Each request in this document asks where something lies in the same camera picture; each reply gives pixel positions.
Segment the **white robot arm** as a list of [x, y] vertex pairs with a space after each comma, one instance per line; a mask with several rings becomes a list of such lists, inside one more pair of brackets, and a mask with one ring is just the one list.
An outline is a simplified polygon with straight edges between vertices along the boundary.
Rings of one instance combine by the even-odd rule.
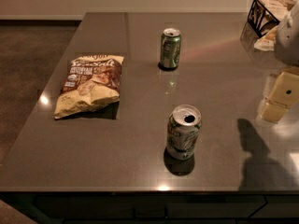
[[277, 123], [299, 101], [299, 3], [296, 3], [278, 26], [275, 57], [288, 65], [268, 77], [259, 118]]

